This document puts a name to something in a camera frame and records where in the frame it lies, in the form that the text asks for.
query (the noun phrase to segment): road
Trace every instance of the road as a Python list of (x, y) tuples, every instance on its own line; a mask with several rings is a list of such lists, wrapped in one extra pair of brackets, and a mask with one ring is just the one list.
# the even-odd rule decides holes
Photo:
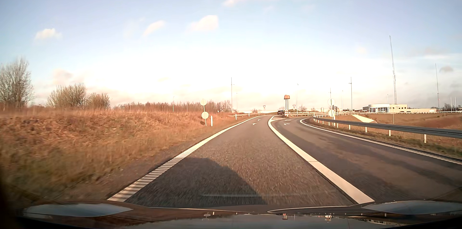
[[(125, 200), (148, 207), (261, 211), (355, 204), (259, 116), (211, 139)], [(375, 201), (453, 196), (462, 165), (280, 119), (271, 125)]]

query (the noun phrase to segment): dry grass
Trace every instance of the dry grass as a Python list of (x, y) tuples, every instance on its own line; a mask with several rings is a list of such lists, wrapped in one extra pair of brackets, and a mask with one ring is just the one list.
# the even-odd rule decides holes
[[(207, 132), (201, 112), (39, 111), (0, 117), (3, 180), (58, 199), (134, 159), (152, 156)], [(213, 115), (214, 128), (235, 123)]]
[[(447, 115), (446, 119), (437, 117), (439, 114), (395, 114), (395, 124), (421, 126), (421, 127), (435, 127), (443, 129), (460, 129), (462, 124), (462, 116), (460, 114)], [(378, 123), (389, 124), (389, 120), (393, 118), (389, 114), (370, 114), (366, 117), (376, 120)], [(359, 121), (353, 116), (336, 116), (336, 119), (346, 121)], [(332, 127), (333, 123), (328, 125), (327, 122), (320, 126), (324, 128), (337, 129), (337, 126)], [(441, 153), (444, 155), (454, 156), (457, 158), (462, 157), (462, 140), (456, 138), (430, 136), (427, 135), (427, 141), (424, 143), (424, 135), (408, 132), (391, 131), (391, 136), (388, 136), (388, 130), (367, 128), (367, 133), (364, 127), (351, 126), (348, 129), (346, 124), (338, 124), (338, 130), (343, 132), (350, 132), (360, 134), (361, 136), (378, 138), (382, 141), (390, 141), (402, 145), (412, 146), (420, 149)]]

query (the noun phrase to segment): white building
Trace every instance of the white building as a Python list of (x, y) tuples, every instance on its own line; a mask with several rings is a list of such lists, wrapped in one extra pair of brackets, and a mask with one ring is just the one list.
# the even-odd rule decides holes
[(408, 108), (407, 104), (390, 105), (390, 104), (373, 104), (363, 107), (368, 112), (394, 112), (394, 113), (435, 113), (436, 109), (430, 108)]

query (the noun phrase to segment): sky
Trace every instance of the sky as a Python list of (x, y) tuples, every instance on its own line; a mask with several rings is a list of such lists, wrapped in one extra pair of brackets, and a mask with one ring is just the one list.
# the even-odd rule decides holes
[(462, 0), (0, 0), (0, 63), (29, 62), (37, 104), (79, 82), (112, 105), (230, 100), (232, 78), (242, 111), (285, 94), (357, 109), (394, 102), (391, 36), (399, 104), (436, 106), (437, 74), (440, 105), (462, 105), (461, 12)]

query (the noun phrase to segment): white road line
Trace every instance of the white road line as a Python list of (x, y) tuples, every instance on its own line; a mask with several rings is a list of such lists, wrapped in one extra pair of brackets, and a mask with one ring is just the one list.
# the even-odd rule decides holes
[(351, 197), (357, 203), (368, 203), (373, 202), (374, 200), (368, 195), (364, 194), (361, 190), (357, 189), (354, 185), (350, 184), (348, 181), (341, 178), (339, 175), (334, 173), (332, 170), (324, 166), (322, 163), (317, 161), (315, 158), (310, 156), (308, 153), (304, 152), (297, 145), (293, 144), (286, 137), (284, 137), (280, 132), (278, 132), (272, 125), (272, 118), (268, 120), (269, 128), (291, 149), (293, 149), (298, 155), (300, 155), (304, 160), (306, 160), (311, 166), (318, 170), (319, 173), (324, 175), (328, 180), (330, 180), (334, 185), (336, 185), (340, 190), (344, 191), (349, 197)]
[(111, 196), (108, 198), (108, 200), (112, 200), (112, 201), (118, 201), (118, 202), (124, 202), (125, 200), (127, 200), (129, 197), (133, 196), (136, 192), (138, 192), (140, 189), (142, 189), (144, 186), (146, 186), (147, 184), (151, 183), (154, 179), (157, 179), (161, 174), (163, 174), (165, 171), (169, 170), (171, 167), (173, 167), (176, 163), (178, 163), (179, 161), (181, 161), (182, 159), (186, 158), (189, 154), (191, 154), (194, 150), (200, 148), (202, 145), (204, 145), (205, 143), (207, 143), (208, 141), (210, 141), (211, 139), (215, 138), (216, 136), (222, 134), (223, 132), (231, 129), (231, 128), (234, 128), (235, 126), (238, 126), (240, 124), (243, 124), (245, 123), (246, 121), (249, 121), (251, 119), (254, 119), (254, 118), (257, 118), (257, 117), (260, 117), (260, 116), (255, 116), (253, 118), (250, 118), (250, 119), (247, 119), (243, 122), (240, 122), (238, 124), (235, 124), (231, 127), (228, 127), (224, 130), (221, 130), (217, 133), (215, 133), (214, 135), (210, 136), (209, 138), (206, 138), (205, 140), (202, 140), (201, 142), (195, 144), (194, 146), (192, 146), (191, 148), (183, 151), (182, 153), (180, 153), (179, 155), (177, 155), (176, 157), (174, 157), (173, 159), (171, 159), (170, 161), (167, 161), (166, 163), (164, 163), (162, 166), (154, 169), (153, 171), (151, 171), (150, 173), (148, 173), (146, 176), (136, 180), (132, 185), (129, 185), (127, 186), (126, 188), (122, 189), (120, 192), (118, 192), (117, 194), (115, 194), (114, 196)]
[(332, 132), (332, 133), (335, 133), (335, 134), (340, 134), (340, 135), (343, 135), (343, 136), (346, 136), (346, 137), (351, 137), (351, 138), (355, 138), (355, 139), (358, 139), (358, 140), (363, 140), (363, 141), (370, 142), (370, 143), (376, 143), (376, 144), (379, 144), (379, 145), (384, 145), (384, 146), (395, 148), (395, 149), (401, 149), (401, 150), (412, 152), (412, 153), (415, 153), (415, 154), (424, 155), (424, 156), (427, 156), (427, 157), (430, 157), (430, 158), (433, 158), (433, 159), (438, 159), (438, 160), (442, 160), (442, 161), (462, 165), (462, 162), (460, 162), (460, 161), (450, 160), (450, 159), (446, 159), (446, 158), (443, 158), (443, 157), (440, 157), (440, 156), (435, 156), (435, 155), (431, 155), (431, 154), (428, 154), (428, 153), (424, 153), (424, 152), (420, 152), (420, 151), (416, 151), (416, 150), (412, 150), (412, 149), (407, 149), (407, 148), (403, 148), (403, 147), (399, 147), (399, 146), (395, 146), (395, 145), (390, 145), (390, 144), (387, 144), (387, 143), (379, 143), (379, 142), (375, 142), (373, 140), (359, 138), (359, 137), (351, 136), (349, 134), (345, 134), (345, 133), (341, 133), (341, 132), (329, 131), (329, 130), (326, 130), (326, 129), (323, 129), (323, 128), (319, 128), (319, 127), (316, 127), (316, 126), (313, 126), (313, 125), (306, 124), (306, 123), (304, 123), (302, 121), (302, 120), (306, 120), (306, 119), (308, 119), (308, 118), (301, 119), (300, 123), (303, 124), (303, 125), (306, 125), (308, 127), (312, 127), (312, 128), (321, 130), (321, 131), (328, 131), (328, 132)]

